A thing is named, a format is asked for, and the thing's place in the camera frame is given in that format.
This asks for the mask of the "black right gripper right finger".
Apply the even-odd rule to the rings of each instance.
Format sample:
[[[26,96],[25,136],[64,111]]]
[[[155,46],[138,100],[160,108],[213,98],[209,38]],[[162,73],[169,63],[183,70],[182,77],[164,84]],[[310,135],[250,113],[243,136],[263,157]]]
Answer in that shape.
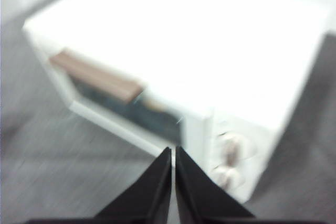
[[[217,186],[180,146],[175,149],[175,185],[181,219],[255,217]]]

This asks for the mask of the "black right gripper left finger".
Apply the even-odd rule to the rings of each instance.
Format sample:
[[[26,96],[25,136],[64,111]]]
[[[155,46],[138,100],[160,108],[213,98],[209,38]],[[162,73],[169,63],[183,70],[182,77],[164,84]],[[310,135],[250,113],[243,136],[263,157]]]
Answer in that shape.
[[[96,214],[96,218],[166,219],[171,196],[171,162],[172,150],[167,147],[129,188]]]

